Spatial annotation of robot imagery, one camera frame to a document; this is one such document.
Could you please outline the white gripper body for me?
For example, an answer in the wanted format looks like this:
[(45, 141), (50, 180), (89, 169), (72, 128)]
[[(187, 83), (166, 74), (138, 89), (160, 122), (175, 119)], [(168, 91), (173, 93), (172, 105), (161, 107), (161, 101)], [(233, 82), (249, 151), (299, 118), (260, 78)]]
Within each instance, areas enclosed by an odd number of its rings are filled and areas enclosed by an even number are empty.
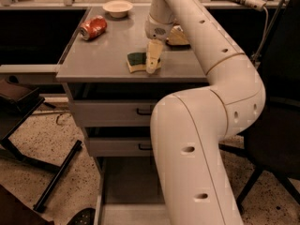
[(144, 31), (149, 39), (165, 40), (173, 28), (173, 15), (166, 22), (158, 22), (151, 15), (147, 16)]

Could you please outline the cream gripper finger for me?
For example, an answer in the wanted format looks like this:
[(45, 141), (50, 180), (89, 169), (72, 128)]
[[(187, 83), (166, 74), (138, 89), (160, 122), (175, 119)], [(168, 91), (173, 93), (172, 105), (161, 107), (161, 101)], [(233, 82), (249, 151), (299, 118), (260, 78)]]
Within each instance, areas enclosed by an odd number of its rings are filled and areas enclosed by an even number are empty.
[(158, 59), (163, 50), (163, 43), (159, 39), (151, 39), (146, 47), (146, 72), (153, 74), (158, 67)]

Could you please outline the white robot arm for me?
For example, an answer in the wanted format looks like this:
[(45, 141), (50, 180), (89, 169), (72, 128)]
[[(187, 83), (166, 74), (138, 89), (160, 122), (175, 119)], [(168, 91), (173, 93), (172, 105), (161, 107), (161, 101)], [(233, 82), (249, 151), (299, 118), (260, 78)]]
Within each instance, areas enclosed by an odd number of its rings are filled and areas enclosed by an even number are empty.
[(218, 149), (250, 127), (265, 104), (244, 51), (199, 0), (153, 0), (146, 30), (179, 21), (208, 81), (155, 106), (151, 143), (172, 225), (244, 225)]

